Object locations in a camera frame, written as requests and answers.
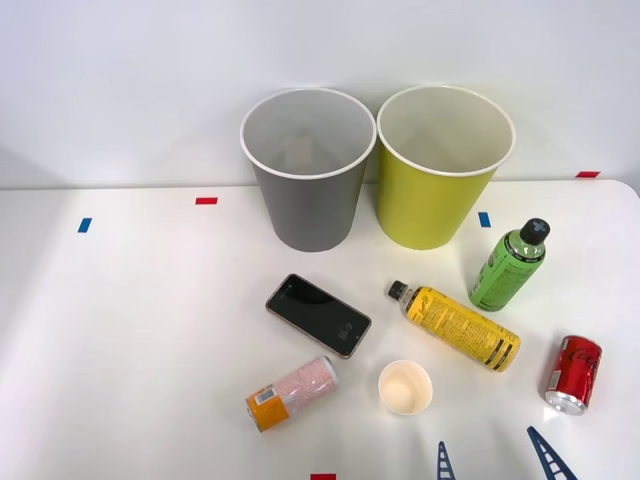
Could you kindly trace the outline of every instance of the yellow bin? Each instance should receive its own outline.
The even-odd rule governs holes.
[[[378,221],[396,243],[444,245],[515,145],[513,122],[488,98],[460,87],[419,86],[378,113]]]

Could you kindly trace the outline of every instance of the barcode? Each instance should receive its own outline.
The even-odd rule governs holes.
[[[275,388],[271,387],[266,392],[262,392],[260,395],[256,395],[256,405],[262,405],[264,402],[276,396]]]
[[[562,371],[560,370],[556,370],[555,372],[553,372],[553,374],[551,375],[551,380],[549,380],[549,388],[547,390],[555,390],[556,388],[558,388],[558,382],[560,381],[561,374]]]

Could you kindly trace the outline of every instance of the paper cup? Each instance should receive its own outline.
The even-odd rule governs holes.
[[[398,415],[416,415],[424,411],[433,398],[429,375],[409,360],[392,362],[382,370],[378,392],[383,405]]]
[[[459,87],[421,86],[378,113],[378,221],[402,246],[444,245],[511,155],[515,128],[498,105]]]
[[[278,93],[247,113],[240,143],[284,243],[318,252],[346,238],[375,142],[371,112],[335,90]]]

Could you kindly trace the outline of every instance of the yellow plastic bottle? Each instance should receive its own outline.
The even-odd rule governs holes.
[[[520,337],[430,287],[409,288],[395,281],[389,296],[416,325],[496,372],[507,369]]]

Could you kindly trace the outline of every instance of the soda can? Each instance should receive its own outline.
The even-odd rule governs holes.
[[[601,357],[600,346],[588,338],[564,337],[545,392],[547,402],[569,415],[586,412]]]

